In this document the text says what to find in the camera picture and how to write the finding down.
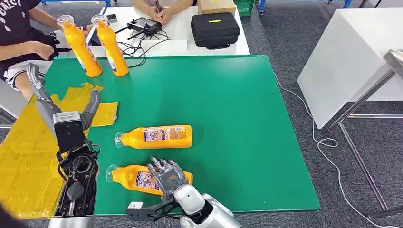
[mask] green table surface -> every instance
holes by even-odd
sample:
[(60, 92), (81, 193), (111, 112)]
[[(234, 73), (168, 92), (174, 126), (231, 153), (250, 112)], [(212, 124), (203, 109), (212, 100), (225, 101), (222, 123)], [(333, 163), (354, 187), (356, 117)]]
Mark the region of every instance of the green table surface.
[[(76, 59), (57, 58), (45, 77), (49, 94), (60, 99), (69, 87), (89, 82), (103, 87), (102, 102), (119, 102), (115, 124), (89, 133), (102, 149), (96, 215), (125, 214), (132, 201), (161, 202), (105, 180), (111, 164), (147, 164), (151, 156), (175, 160), (193, 173), (200, 193), (235, 212), (320, 209), (267, 56), (148, 57), (124, 77), (114, 76), (106, 59), (99, 63), (102, 75), (89, 78)], [(114, 144), (118, 131), (176, 124), (192, 126), (191, 148)]]

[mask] bottle cap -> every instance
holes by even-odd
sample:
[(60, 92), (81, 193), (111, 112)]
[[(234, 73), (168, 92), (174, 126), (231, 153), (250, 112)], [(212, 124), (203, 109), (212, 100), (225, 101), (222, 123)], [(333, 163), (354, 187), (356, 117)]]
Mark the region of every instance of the bottle cap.
[(118, 168), (118, 166), (115, 164), (112, 164), (108, 167), (108, 169), (106, 170), (106, 173), (105, 173), (106, 182), (108, 182), (108, 183), (114, 182), (113, 181), (113, 171), (115, 171), (117, 168)]
[(92, 17), (91, 22), (97, 27), (105, 27), (108, 25), (108, 18), (105, 15), (98, 14)]
[(64, 28), (69, 28), (74, 25), (74, 18), (70, 15), (62, 15), (57, 19), (58, 25)]
[(122, 143), (122, 139), (121, 139), (122, 135), (123, 135), (123, 133), (121, 133), (121, 132), (116, 132), (116, 134), (115, 134), (115, 145), (117, 148), (123, 147), (123, 143)]

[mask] orange bottle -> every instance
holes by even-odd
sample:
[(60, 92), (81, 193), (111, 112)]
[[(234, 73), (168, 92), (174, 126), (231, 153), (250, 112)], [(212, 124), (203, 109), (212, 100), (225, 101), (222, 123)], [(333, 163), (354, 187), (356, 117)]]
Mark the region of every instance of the orange bottle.
[[(188, 179), (189, 184), (192, 184), (193, 174), (186, 171), (183, 173)], [(155, 183), (154, 178), (147, 166), (129, 165), (120, 168), (112, 164), (106, 170), (105, 179), (108, 183), (120, 183), (123, 187), (129, 190), (163, 196), (163, 191), (161, 191), (158, 185)]]
[(192, 127), (139, 127), (131, 132), (116, 133), (115, 144), (118, 148), (131, 146), (135, 149), (189, 148), (192, 146)]
[(118, 77), (127, 75), (129, 68), (116, 42), (116, 34), (108, 25), (108, 18), (99, 14), (92, 17), (91, 22), (96, 26), (99, 40), (105, 49), (106, 57), (114, 74)]
[(88, 77), (96, 77), (102, 73), (102, 68), (89, 49), (84, 32), (79, 30), (74, 24), (74, 19), (70, 15), (62, 15), (58, 18), (58, 25), (63, 29), (67, 42), (76, 55), (82, 68)]

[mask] yellow plastic bag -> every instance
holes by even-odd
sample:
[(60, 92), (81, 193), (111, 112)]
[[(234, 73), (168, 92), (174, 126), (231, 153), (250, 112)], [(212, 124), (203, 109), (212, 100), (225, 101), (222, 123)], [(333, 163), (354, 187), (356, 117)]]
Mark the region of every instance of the yellow plastic bag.
[[(82, 112), (92, 89), (93, 85), (85, 83), (82, 88), (69, 88), (62, 101), (57, 95), (51, 97), (64, 112)], [(31, 99), (0, 145), (0, 203), (20, 219), (52, 217), (63, 185), (57, 172), (57, 141), (39, 115), (35, 101)], [(116, 110), (117, 102), (101, 103), (94, 123), (113, 124)]]

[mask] green crate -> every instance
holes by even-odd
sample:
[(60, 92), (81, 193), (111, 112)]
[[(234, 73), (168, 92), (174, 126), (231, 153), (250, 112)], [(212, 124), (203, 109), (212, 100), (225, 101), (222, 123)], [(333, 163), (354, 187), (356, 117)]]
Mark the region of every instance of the green crate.
[(252, 15), (255, 0), (236, 0), (234, 2), (237, 5), (240, 17), (250, 17)]

